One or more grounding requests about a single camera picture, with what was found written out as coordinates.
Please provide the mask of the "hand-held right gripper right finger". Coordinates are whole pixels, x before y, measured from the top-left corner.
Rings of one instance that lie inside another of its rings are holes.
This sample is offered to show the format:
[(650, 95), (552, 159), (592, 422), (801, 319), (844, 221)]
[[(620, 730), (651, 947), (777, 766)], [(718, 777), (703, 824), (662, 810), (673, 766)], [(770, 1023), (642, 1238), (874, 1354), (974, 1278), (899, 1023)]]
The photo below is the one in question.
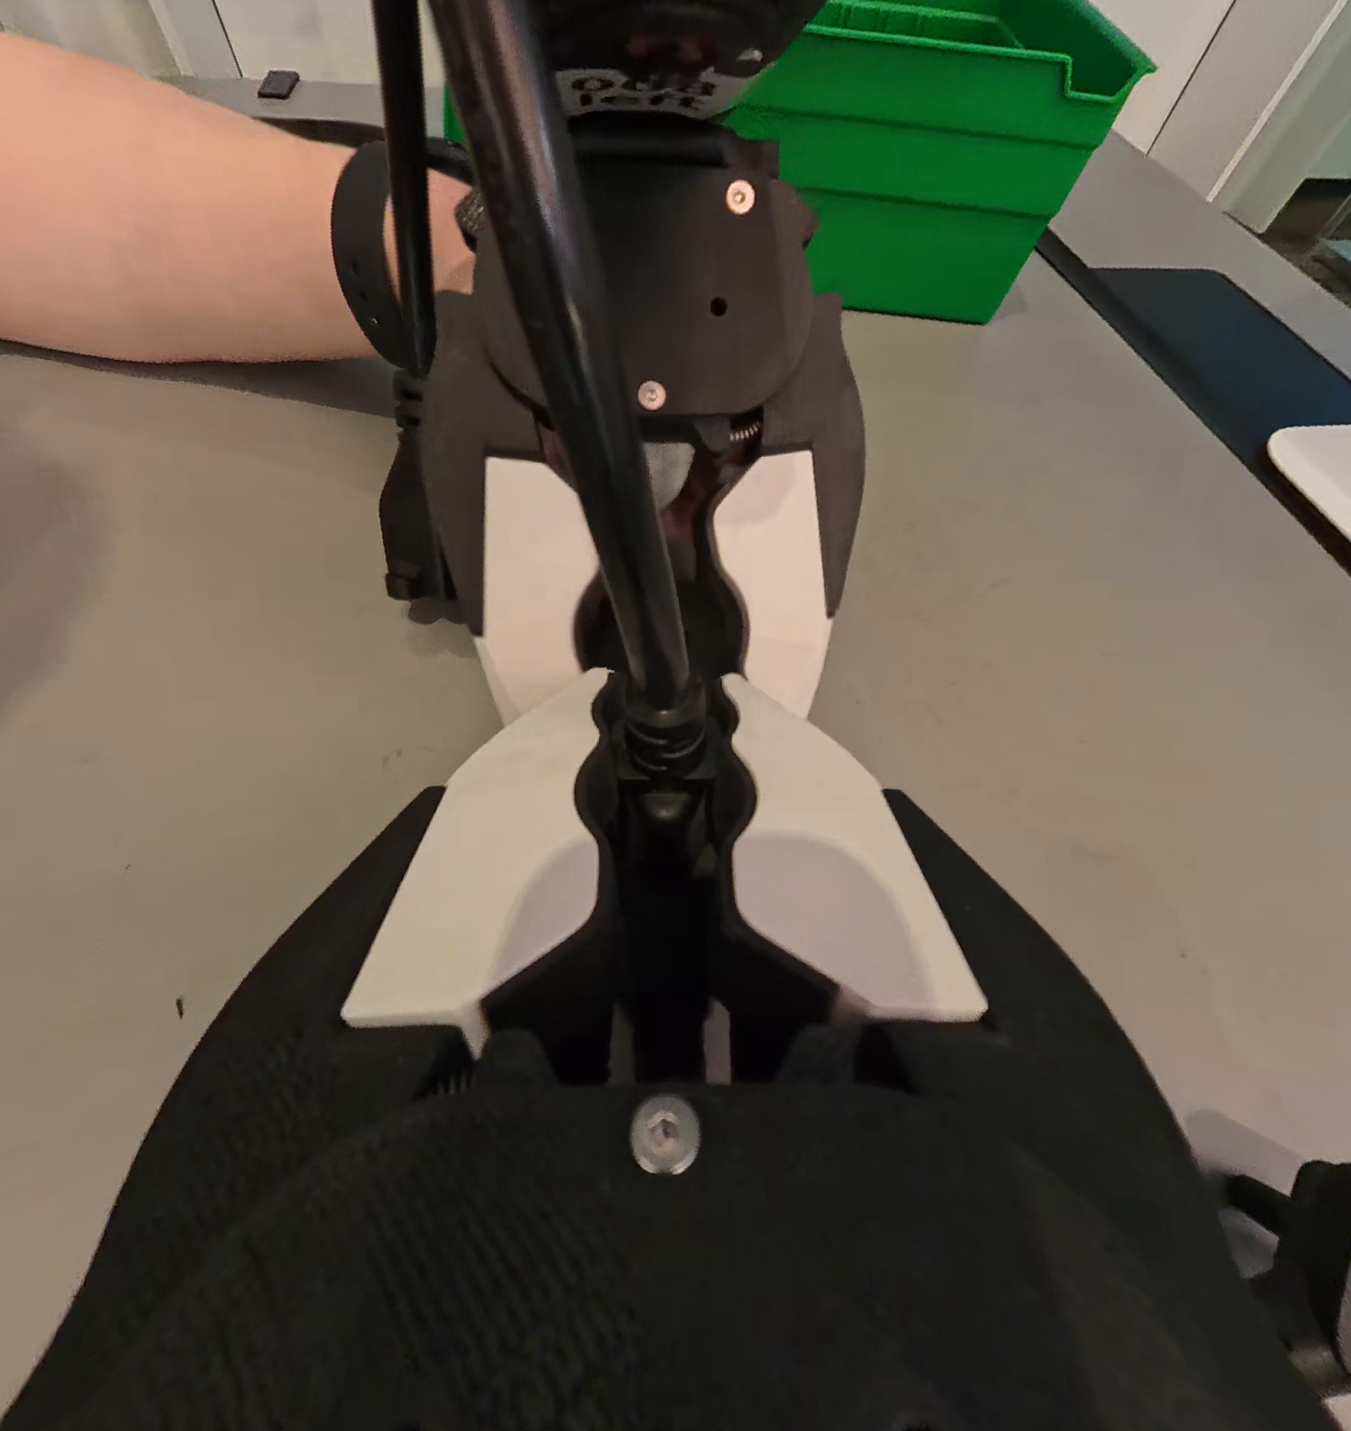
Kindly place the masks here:
[(717, 690), (710, 992), (737, 1082), (812, 1026), (975, 1024), (989, 998), (880, 781), (746, 677)]

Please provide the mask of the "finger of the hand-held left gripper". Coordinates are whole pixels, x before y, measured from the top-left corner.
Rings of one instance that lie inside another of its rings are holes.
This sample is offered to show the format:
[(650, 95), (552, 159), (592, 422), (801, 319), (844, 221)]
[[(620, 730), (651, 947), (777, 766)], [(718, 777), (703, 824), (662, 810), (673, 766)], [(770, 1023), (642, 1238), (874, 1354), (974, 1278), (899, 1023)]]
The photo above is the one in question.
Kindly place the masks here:
[(710, 537), (743, 618), (739, 672), (809, 718), (833, 629), (812, 453), (759, 458), (717, 500)]
[(479, 655), (502, 722), (586, 674), (578, 609), (598, 574), (578, 492), (539, 461), (488, 458)]

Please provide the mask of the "white stand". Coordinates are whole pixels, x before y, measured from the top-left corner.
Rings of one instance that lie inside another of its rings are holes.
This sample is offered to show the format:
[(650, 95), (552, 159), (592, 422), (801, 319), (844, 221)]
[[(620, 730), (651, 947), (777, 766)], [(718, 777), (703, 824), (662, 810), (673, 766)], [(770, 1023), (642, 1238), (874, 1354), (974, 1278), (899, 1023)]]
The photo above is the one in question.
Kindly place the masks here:
[(1351, 543), (1351, 423), (1283, 428), (1269, 439), (1268, 454)]

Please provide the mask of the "dark blue pad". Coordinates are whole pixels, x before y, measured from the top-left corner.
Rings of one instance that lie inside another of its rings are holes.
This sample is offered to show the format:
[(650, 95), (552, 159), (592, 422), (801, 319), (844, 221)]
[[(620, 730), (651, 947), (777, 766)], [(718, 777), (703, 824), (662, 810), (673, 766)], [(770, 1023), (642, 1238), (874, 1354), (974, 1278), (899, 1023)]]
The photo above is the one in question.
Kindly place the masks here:
[(1215, 271), (1098, 268), (1132, 347), (1244, 464), (1293, 428), (1351, 426), (1351, 377)]

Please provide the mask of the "black wristband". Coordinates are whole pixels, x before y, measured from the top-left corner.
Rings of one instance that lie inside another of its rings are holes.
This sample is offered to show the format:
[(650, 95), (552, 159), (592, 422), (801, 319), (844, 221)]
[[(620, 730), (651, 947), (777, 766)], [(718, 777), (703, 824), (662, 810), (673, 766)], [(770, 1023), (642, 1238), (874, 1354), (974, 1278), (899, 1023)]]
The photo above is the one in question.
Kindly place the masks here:
[[(471, 268), (485, 219), (468, 149), (452, 138), (429, 138), (429, 170), (454, 180), (461, 193), (452, 205), (452, 224), (463, 247), (460, 269)], [(349, 311), (373, 349), (393, 366), (412, 369), (415, 341), (404, 316), (390, 254), (391, 173), (385, 140), (357, 148), (346, 160), (334, 190), (331, 244), (340, 286)]]

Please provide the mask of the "person's left forearm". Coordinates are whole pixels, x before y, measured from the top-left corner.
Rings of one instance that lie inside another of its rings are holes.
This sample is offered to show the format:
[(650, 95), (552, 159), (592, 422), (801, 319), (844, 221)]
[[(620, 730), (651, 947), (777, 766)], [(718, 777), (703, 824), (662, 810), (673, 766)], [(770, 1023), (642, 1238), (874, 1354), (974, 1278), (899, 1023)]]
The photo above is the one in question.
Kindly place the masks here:
[(0, 341), (139, 364), (379, 356), (332, 249), (351, 159), (0, 31)]

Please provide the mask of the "green plastic bin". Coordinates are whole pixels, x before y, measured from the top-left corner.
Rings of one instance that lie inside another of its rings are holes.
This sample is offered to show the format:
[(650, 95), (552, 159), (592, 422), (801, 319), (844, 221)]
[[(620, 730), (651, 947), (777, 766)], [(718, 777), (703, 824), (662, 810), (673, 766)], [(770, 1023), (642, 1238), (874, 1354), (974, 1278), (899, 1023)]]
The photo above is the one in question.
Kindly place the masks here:
[(611, 291), (986, 324), (1156, 65), (1096, 3), (524, 3)]

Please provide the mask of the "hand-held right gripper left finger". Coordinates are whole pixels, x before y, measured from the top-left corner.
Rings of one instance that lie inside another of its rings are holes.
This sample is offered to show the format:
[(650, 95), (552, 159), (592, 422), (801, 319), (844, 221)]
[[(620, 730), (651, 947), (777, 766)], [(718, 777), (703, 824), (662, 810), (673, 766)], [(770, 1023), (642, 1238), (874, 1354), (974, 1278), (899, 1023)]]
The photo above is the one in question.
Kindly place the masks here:
[(356, 1029), (452, 1027), (472, 1056), (527, 1029), (556, 1071), (600, 1077), (614, 1010), (616, 903), (578, 775), (602, 738), (597, 668), (505, 727), (441, 794), (345, 999)]

